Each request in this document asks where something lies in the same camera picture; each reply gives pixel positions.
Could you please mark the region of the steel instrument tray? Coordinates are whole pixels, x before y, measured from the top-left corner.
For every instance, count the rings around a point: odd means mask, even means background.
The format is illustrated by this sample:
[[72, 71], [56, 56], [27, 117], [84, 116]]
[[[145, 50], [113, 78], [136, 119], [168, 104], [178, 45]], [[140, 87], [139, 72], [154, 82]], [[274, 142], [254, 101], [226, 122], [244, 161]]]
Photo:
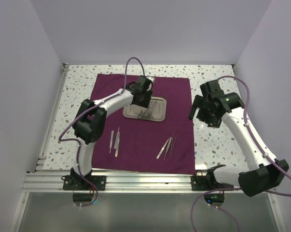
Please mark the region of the steel instrument tray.
[[[160, 108], [160, 117], [158, 119], [158, 121], [156, 122], [162, 122], [164, 121], [165, 117], [166, 117], [166, 106], [167, 106], [167, 101], [164, 98], [161, 97], [152, 97], [151, 101], [158, 101], [158, 103], [160, 104], [161, 108]], [[123, 109], [123, 116], [126, 118], [131, 118], [131, 119], [137, 119], [137, 115], [139, 114], [139, 112], [145, 111], [147, 108], [143, 108], [137, 105], [129, 105], [124, 107]]]

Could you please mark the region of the small silver tweezers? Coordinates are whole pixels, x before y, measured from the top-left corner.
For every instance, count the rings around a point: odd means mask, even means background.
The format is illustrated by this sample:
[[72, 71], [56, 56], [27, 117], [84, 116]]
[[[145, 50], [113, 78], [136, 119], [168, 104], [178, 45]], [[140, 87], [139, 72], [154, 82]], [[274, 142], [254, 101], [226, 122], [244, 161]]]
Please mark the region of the small silver tweezers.
[[113, 137], [114, 137], [114, 131], [111, 131], [111, 137], [110, 137], [110, 145], [109, 145], [109, 153], [111, 153], [112, 144], [113, 144]]

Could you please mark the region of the pointed silver tweezers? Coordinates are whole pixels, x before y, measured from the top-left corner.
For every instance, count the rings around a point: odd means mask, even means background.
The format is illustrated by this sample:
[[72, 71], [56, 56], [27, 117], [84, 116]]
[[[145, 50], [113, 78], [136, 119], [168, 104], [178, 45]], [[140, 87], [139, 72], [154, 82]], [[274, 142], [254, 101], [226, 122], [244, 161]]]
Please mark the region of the pointed silver tweezers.
[[170, 157], [172, 156], [172, 152], [174, 150], [175, 142], [176, 142], [176, 135], [173, 135], [172, 137], [169, 137], [167, 142], [166, 142], [166, 147], [165, 147], [165, 154], [164, 154], [164, 160], [167, 156], [167, 153], [170, 152]]

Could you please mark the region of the maroon surgical cloth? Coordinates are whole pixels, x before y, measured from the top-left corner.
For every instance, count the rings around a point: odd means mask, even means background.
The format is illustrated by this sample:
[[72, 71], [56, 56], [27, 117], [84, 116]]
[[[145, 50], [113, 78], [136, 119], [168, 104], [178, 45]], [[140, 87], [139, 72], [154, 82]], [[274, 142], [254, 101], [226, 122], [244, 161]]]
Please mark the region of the maroon surgical cloth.
[[[194, 129], [188, 119], [192, 106], [190, 80], [188, 78], [157, 77], [153, 85], [153, 96], [166, 99], [166, 117], [162, 122], [130, 119], [118, 110], [106, 119], [104, 132], [96, 142], [92, 167], [137, 172], [188, 174], [195, 172]], [[120, 128], [118, 157], [114, 144]], [[111, 153], [109, 153], [111, 131], [114, 131]], [[172, 156], [164, 160], [160, 149], [169, 137], [176, 135]]]

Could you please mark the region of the large silver tweezers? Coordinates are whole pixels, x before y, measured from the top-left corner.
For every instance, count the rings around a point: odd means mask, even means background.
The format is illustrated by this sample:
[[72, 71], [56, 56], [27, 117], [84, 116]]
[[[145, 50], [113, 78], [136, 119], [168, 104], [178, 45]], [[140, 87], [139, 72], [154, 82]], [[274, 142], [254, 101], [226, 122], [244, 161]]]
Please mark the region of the large silver tweezers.
[[115, 157], [118, 157], [119, 141], [120, 141], [120, 128], [118, 128], [118, 131], [117, 131], [117, 134], [116, 134], [116, 141], [115, 141], [115, 144], [114, 144]]

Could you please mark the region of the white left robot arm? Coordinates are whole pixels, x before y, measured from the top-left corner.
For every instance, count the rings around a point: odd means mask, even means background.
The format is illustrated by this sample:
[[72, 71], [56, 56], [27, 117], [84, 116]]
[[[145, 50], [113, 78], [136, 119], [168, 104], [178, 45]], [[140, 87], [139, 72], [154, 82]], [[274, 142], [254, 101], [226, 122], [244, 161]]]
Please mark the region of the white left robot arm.
[[137, 105], [148, 107], [154, 77], [139, 76], [137, 81], [125, 84], [123, 88], [99, 100], [86, 99], [82, 102], [73, 123], [74, 135], [81, 140], [76, 155], [76, 164], [70, 171], [74, 184], [81, 190], [94, 188], [91, 182], [92, 156], [96, 142], [101, 138], [106, 119], [116, 111]]

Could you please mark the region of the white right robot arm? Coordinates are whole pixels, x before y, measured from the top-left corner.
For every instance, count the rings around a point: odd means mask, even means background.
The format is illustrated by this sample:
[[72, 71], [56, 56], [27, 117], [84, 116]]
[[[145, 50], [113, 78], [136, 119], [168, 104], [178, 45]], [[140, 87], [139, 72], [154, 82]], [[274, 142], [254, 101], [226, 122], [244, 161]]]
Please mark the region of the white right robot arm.
[[224, 93], [217, 80], [200, 86], [201, 95], [194, 98], [188, 118], [196, 117], [209, 127], [219, 128], [224, 123], [240, 146], [248, 171], [236, 167], [217, 165], [207, 170], [206, 185], [210, 189], [238, 186], [249, 197], [277, 187], [284, 178], [289, 165], [278, 160], [266, 147], [259, 135], [255, 138], [258, 148], [249, 132], [256, 132], [250, 122], [245, 122], [245, 105], [237, 93]]

